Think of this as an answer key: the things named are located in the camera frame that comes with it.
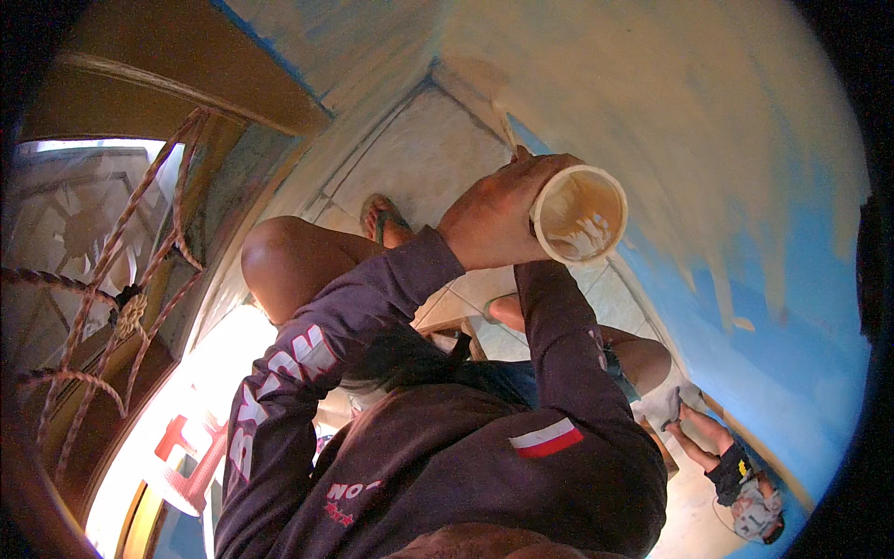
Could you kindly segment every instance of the sleeve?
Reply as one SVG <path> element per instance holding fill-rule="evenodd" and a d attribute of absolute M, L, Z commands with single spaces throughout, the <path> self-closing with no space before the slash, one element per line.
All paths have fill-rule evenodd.
<path fill-rule="evenodd" d="M 596 315 L 559 262 L 515 266 L 540 406 L 590 426 L 633 424 L 627 398 L 606 372 Z"/>
<path fill-rule="evenodd" d="M 329 283 L 280 329 L 233 398 L 218 557 L 266 555 L 310 489 L 312 419 L 346 359 L 376 333 L 412 320 L 462 265 L 434 229 Z"/>

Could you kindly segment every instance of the metal window grill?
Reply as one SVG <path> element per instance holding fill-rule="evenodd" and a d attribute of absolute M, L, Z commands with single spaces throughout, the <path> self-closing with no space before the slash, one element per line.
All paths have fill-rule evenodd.
<path fill-rule="evenodd" d="M 152 343 L 152 340 L 155 338 L 158 329 L 171 313 L 174 306 L 183 298 L 190 287 L 192 287 L 192 285 L 194 285 L 199 279 L 201 279 L 202 275 L 205 273 L 204 267 L 202 267 L 202 265 L 199 264 L 198 261 L 192 256 L 190 248 L 186 243 L 182 227 L 181 203 L 183 190 L 186 186 L 187 176 L 189 174 L 190 160 L 192 159 L 193 153 L 195 152 L 198 138 L 205 128 L 208 118 L 210 117 L 212 112 L 213 111 L 211 109 L 205 107 L 199 107 L 193 110 L 187 116 L 180 129 L 164 144 L 161 151 L 158 152 L 158 156 L 156 157 L 155 161 L 153 161 L 152 165 L 150 165 L 149 168 L 146 170 L 146 173 L 144 174 L 139 186 L 136 188 L 136 190 L 134 190 L 134 192 L 128 199 L 127 206 L 124 208 L 123 212 L 118 217 L 118 220 L 115 222 L 111 234 L 106 238 L 105 244 L 103 245 L 102 253 L 100 254 L 97 264 L 93 269 L 93 275 L 91 276 L 89 284 L 84 284 L 83 282 L 73 280 L 63 275 L 55 275 L 44 271 L 35 271 L 23 268 L 17 268 L 15 270 L 3 268 L 2 270 L 4 283 L 32 284 L 41 287 L 48 286 L 56 290 L 74 292 L 81 296 L 78 314 L 75 316 L 75 319 L 72 322 L 72 327 L 65 341 L 64 352 L 62 358 L 60 359 L 59 367 L 32 370 L 29 375 L 22 379 L 19 379 L 18 381 L 18 386 L 21 387 L 34 386 L 47 382 L 50 383 L 49 392 L 46 394 L 44 407 L 40 414 L 40 422 L 38 423 L 38 446 L 42 444 L 43 440 L 46 437 L 47 431 L 49 430 L 49 417 L 63 391 L 64 381 L 75 379 L 87 384 L 87 390 L 85 391 L 78 410 L 75 413 L 74 418 L 72 419 L 72 425 L 68 430 L 68 433 L 65 437 L 65 442 L 63 443 L 62 451 L 59 454 L 59 460 L 55 468 L 55 483 L 57 484 L 60 483 L 63 478 L 68 457 L 72 452 L 72 447 L 74 446 L 75 438 L 78 435 L 78 430 L 80 429 L 80 425 L 83 422 L 84 417 L 87 415 L 87 410 L 89 408 L 90 402 L 93 400 L 93 397 L 96 394 L 96 390 L 99 389 L 108 393 L 109 396 L 111 396 L 114 400 L 115 406 L 117 407 L 118 413 L 121 415 L 121 417 L 127 417 L 130 411 L 131 393 L 133 391 L 134 381 L 137 378 L 139 366 L 142 363 L 143 358 L 146 356 L 149 345 Z M 143 272 L 143 275 L 139 279 L 139 281 L 136 282 L 134 285 L 127 286 L 122 294 L 118 295 L 118 297 L 113 297 L 109 293 L 99 290 L 98 286 L 103 282 L 106 274 L 111 267 L 115 243 L 121 238 L 124 232 L 125 225 L 128 223 L 128 220 L 137 210 L 139 200 L 142 198 L 143 194 L 155 180 L 159 169 L 167 160 L 168 156 L 171 155 L 171 151 L 173 150 L 174 146 L 179 142 L 184 142 L 185 148 L 183 150 L 183 159 L 180 163 L 177 183 L 174 187 L 171 231 L 159 243 L 156 252 L 149 260 L 146 271 Z M 183 255 L 183 257 L 193 267 L 196 268 L 196 273 L 185 284 L 183 284 L 177 291 L 177 293 L 175 293 L 174 296 L 164 305 L 156 320 L 147 331 L 146 328 L 140 323 L 140 319 L 142 318 L 143 312 L 146 309 L 147 305 L 147 298 L 146 295 L 143 294 L 143 291 L 146 289 L 149 281 L 152 279 L 152 275 L 158 269 L 158 266 L 162 263 L 164 257 L 174 247 L 176 247 Z M 80 345 L 79 339 L 81 338 L 81 333 L 83 332 L 85 321 L 94 302 L 103 303 L 112 308 L 110 314 L 114 322 L 114 331 L 112 335 L 109 336 L 108 343 L 105 345 L 105 349 L 103 350 L 102 356 L 100 357 L 96 368 L 93 370 L 92 373 L 88 374 L 79 370 L 72 369 L 71 361 L 72 355 Z M 137 352 L 137 355 L 131 365 L 131 371 L 127 379 L 127 388 L 125 390 L 124 397 L 122 398 L 117 390 L 115 390 L 107 382 L 102 380 L 102 376 L 105 372 L 105 367 L 108 365 L 108 361 L 112 357 L 115 349 L 118 348 L 121 343 L 123 343 L 124 340 L 126 340 L 134 332 L 139 333 L 139 335 L 142 337 L 142 345 L 140 346 L 139 351 Z"/>

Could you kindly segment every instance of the plastic cup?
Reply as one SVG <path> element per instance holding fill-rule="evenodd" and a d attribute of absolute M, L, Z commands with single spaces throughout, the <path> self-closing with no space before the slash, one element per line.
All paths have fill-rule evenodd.
<path fill-rule="evenodd" d="M 627 196 L 613 176 L 598 167 L 574 165 L 546 183 L 530 215 L 550 258 L 585 264 L 615 248 L 627 213 Z"/>

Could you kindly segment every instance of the red and white stripe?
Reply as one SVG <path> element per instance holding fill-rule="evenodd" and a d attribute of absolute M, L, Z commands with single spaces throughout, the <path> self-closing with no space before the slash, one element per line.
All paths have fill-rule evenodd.
<path fill-rule="evenodd" d="M 584 440 L 578 428 L 565 418 L 549 427 L 509 439 L 522 458 L 543 458 Z"/>

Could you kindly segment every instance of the hand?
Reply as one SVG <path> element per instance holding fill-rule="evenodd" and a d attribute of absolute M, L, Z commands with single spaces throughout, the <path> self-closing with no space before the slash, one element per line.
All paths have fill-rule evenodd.
<path fill-rule="evenodd" d="M 549 259 L 531 234 L 531 206 L 553 175 L 583 161 L 568 154 L 534 157 L 521 146 L 518 153 L 453 202 L 437 226 L 466 271 Z"/>

